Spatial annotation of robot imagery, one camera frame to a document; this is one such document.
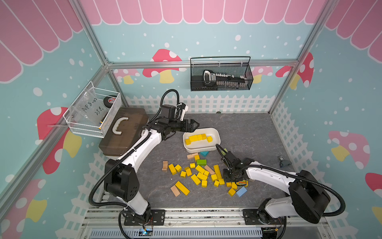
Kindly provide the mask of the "rainbow striped block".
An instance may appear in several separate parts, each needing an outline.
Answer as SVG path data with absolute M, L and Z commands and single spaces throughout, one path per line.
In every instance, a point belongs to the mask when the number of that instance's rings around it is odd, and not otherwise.
M 248 182 L 247 180 L 242 180 L 242 181 L 238 181 L 238 182 L 236 182 L 236 184 L 237 184 L 238 186 L 248 187 L 249 182 Z

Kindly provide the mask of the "long yellow block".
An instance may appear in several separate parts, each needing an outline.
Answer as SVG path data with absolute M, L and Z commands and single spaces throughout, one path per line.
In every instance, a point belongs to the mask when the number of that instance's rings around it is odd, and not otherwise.
M 175 186 L 186 196 L 190 193 L 190 190 L 184 186 L 180 181 L 176 182 Z
M 221 180 L 222 179 L 222 175 L 221 175 L 221 171 L 220 171 L 219 165 L 214 165 L 213 167 L 214 167 L 214 171 L 215 171 L 215 174 L 217 176 L 217 179 Z

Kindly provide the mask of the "white oval plastic tub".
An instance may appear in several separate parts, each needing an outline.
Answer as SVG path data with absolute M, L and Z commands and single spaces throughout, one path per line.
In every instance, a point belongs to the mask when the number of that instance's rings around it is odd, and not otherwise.
M 213 141 L 208 142 L 207 139 L 202 140 L 201 134 L 206 134 L 206 136 L 211 136 Z M 185 140 L 189 139 L 190 136 L 197 135 L 199 141 L 191 142 L 190 145 L 186 145 Z M 183 134 L 183 144 L 184 148 L 188 153 L 197 153 L 202 151 L 213 151 L 216 150 L 216 144 L 220 144 L 221 139 L 218 131 L 214 128 L 201 128 L 196 129 L 194 132 L 186 132 Z

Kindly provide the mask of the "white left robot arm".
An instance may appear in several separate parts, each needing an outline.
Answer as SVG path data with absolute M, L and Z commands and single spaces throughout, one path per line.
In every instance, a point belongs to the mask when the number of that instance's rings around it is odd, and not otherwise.
M 137 171 L 149 153 L 162 141 L 172 137 L 176 132 L 194 132 L 199 123 L 185 119 L 188 106 L 180 101 L 179 92 L 170 89 L 164 93 L 176 94 L 176 104 L 168 105 L 161 98 L 159 109 L 155 116 L 143 126 L 141 138 L 117 160 L 109 160 L 104 169 L 104 175 L 92 188 L 88 202 L 94 207 L 120 206 L 122 213 L 130 213 L 139 224 L 145 226 L 152 220 L 151 206 L 139 192 Z M 100 186 L 118 201 L 96 202 L 94 195 Z

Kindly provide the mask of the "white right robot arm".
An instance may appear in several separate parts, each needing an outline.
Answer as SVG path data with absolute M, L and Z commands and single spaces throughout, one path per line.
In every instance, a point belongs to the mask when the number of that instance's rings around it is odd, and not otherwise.
M 264 225 L 274 219 L 286 219 L 289 216 L 299 216 L 309 223 L 317 224 L 322 217 L 339 216 L 346 209 L 345 200 L 338 192 L 318 182 L 306 170 L 288 172 L 250 158 L 241 160 L 219 144 L 216 144 L 216 148 L 227 167 L 223 170 L 226 182 L 260 181 L 287 194 L 279 199 L 267 198 L 256 209 L 256 218 Z

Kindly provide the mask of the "light blue block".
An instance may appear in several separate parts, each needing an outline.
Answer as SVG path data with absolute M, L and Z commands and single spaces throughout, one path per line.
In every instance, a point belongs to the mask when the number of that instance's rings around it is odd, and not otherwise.
M 238 189 L 236 191 L 236 195 L 238 197 L 242 197 L 246 192 L 247 192 L 247 188 L 246 187 L 241 187 L 240 189 Z

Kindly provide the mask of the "tan slanted block centre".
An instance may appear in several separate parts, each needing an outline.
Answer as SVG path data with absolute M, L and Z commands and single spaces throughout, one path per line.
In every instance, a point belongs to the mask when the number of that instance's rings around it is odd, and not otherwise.
M 211 169 L 208 165 L 206 165 L 206 166 L 204 167 L 204 169 L 205 169 L 206 171 L 208 171 L 211 175 L 214 175 L 214 174 L 215 174 L 214 170 Z

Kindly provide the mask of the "green rectangular block centre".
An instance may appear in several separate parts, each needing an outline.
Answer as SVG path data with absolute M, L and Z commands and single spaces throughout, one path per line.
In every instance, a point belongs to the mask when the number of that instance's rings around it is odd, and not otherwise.
M 197 163 L 197 165 L 204 167 L 207 165 L 207 160 L 206 159 L 198 159 L 196 161 L 196 163 Z

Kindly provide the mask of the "teal triangular block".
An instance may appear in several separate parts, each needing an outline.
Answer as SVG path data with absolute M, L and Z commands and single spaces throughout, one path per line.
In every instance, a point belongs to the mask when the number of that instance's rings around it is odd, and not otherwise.
M 202 151 L 200 152 L 200 155 L 203 157 L 206 157 L 209 154 L 209 151 Z

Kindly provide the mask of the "tan long block near tub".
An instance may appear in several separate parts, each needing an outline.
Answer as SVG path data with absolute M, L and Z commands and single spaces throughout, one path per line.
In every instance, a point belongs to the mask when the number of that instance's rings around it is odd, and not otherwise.
M 195 156 L 198 156 L 198 155 L 199 155 L 198 153 L 189 154 L 187 155 L 187 159 L 195 158 Z

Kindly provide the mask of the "brown lidded storage box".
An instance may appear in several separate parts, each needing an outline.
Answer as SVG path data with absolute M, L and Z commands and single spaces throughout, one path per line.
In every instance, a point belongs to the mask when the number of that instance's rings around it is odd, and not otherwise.
M 114 117 L 106 136 L 98 145 L 103 155 L 118 158 L 141 138 L 143 127 L 148 122 L 143 108 L 121 107 Z

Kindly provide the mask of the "brown small block left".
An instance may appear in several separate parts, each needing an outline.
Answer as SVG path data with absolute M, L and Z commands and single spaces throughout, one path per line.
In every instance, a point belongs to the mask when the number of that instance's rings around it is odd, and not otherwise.
M 162 171 L 167 172 L 167 170 L 168 170 L 168 161 L 163 161 Z

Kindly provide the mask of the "grey blue clamp tool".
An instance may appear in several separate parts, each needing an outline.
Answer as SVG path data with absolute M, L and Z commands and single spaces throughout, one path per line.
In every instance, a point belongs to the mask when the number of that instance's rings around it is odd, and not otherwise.
M 284 168 L 284 167 L 292 165 L 292 162 L 289 159 L 284 158 L 282 155 L 279 156 L 278 159 L 280 161 L 279 162 L 280 168 Z

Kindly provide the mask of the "tan wooden block bottom left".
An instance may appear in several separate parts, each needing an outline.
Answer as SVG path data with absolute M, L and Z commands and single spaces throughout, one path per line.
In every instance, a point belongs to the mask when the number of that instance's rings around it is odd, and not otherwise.
M 178 197 L 181 194 L 179 189 L 175 185 L 171 187 L 171 191 L 173 192 L 175 197 Z

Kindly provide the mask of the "black tape roll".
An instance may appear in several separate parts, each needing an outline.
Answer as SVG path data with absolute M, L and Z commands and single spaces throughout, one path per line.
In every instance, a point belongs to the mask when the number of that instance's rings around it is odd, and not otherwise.
M 105 105 L 105 107 L 107 108 L 111 108 L 113 106 L 113 104 L 115 103 L 116 101 L 116 98 L 117 96 L 106 96 L 104 99 L 103 99 L 103 104 Z

